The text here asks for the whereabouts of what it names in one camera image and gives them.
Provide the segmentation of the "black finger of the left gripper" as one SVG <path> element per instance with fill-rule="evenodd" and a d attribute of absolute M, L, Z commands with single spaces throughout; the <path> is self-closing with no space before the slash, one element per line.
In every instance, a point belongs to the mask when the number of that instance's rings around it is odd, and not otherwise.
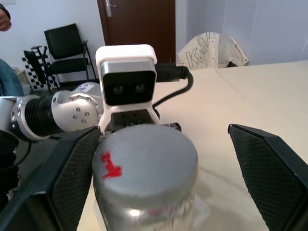
<path fill-rule="evenodd" d="M 179 132 L 182 132 L 182 128 L 181 128 L 179 123 L 168 123 L 168 124 L 166 124 L 166 126 L 170 127 L 170 128 L 174 128 L 174 129 L 178 130 Z"/>

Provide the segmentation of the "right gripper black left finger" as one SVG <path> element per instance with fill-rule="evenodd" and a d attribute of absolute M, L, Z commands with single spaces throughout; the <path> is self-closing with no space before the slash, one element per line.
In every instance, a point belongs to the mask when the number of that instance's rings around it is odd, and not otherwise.
<path fill-rule="evenodd" d="M 75 231 L 89 193 L 98 127 L 67 133 L 0 214 L 2 231 Z"/>

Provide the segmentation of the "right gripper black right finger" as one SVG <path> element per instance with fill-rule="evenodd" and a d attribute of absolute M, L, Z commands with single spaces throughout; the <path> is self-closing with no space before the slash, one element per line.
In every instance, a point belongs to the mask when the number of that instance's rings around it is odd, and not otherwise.
<path fill-rule="evenodd" d="M 279 136 L 230 124 L 242 176 L 271 231 L 308 229 L 308 166 Z"/>

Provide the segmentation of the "bystander bare hand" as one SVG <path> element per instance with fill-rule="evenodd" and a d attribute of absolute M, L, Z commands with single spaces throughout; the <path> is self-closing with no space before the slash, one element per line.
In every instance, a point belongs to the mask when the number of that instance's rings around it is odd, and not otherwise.
<path fill-rule="evenodd" d="M 9 19 L 7 13 L 1 9 L 0 10 L 0 31 L 7 31 L 12 26 L 11 20 Z"/>

